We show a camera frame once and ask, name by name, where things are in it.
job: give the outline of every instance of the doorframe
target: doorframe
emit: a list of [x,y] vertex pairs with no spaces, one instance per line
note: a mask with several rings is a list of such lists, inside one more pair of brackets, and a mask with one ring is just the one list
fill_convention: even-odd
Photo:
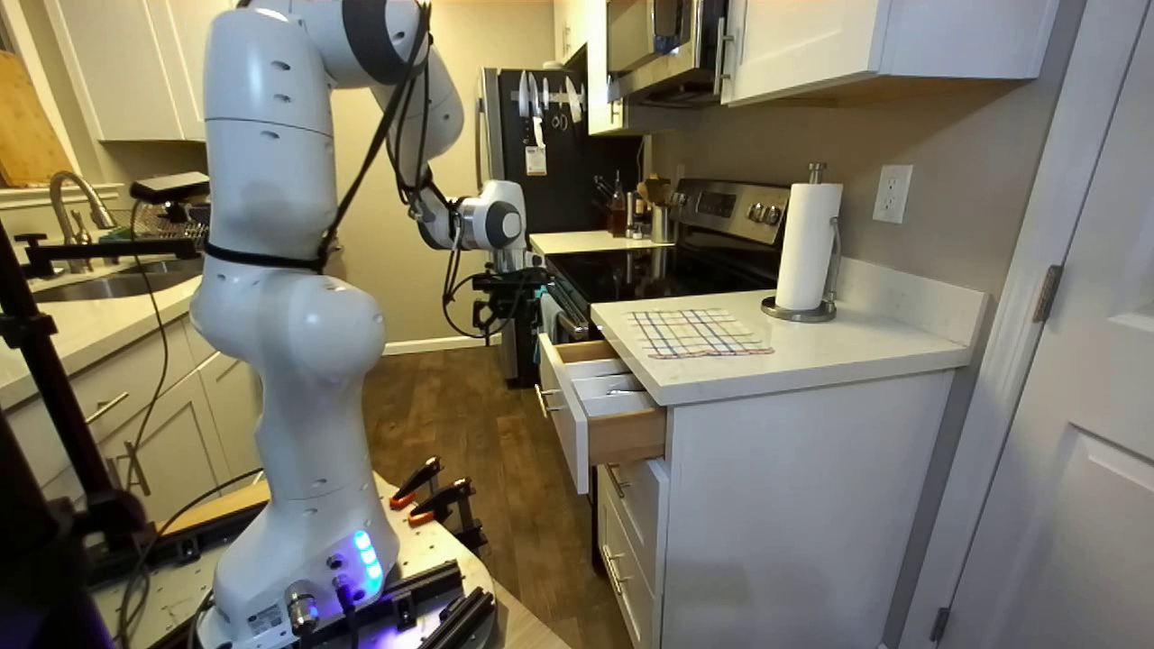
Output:
[[1087,0],[897,649],[936,645],[936,618],[957,598],[1036,345],[1045,331],[1045,324],[1036,324],[1036,300],[1045,271],[1068,259],[1146,4],[1151,0]]

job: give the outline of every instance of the light switch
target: light switch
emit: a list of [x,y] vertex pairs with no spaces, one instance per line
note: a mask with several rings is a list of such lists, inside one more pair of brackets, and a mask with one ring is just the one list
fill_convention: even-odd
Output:
[[873,220],[901,224],[910,184],[914,184],[914,166],[883,166],[878,181]]

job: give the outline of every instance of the white door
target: white door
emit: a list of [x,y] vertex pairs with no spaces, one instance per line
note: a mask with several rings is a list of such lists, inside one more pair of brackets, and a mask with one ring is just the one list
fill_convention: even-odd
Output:
[[1151,17],[943,645],[1154,645]]

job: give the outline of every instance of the oven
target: oven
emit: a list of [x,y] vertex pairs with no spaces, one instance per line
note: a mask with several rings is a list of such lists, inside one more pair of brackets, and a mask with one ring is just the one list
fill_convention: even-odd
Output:
[[591,303],[777,288],[790,188],[682,181],[671,248],[550,255],[541,330],[553,342],[598,338]]

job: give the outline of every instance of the paper towel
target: paper towel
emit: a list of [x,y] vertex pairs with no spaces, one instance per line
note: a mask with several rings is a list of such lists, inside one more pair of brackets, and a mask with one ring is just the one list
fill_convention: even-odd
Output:
[[832,259],[841,184],[794,184],[779,265],[779,309],[818,309]]

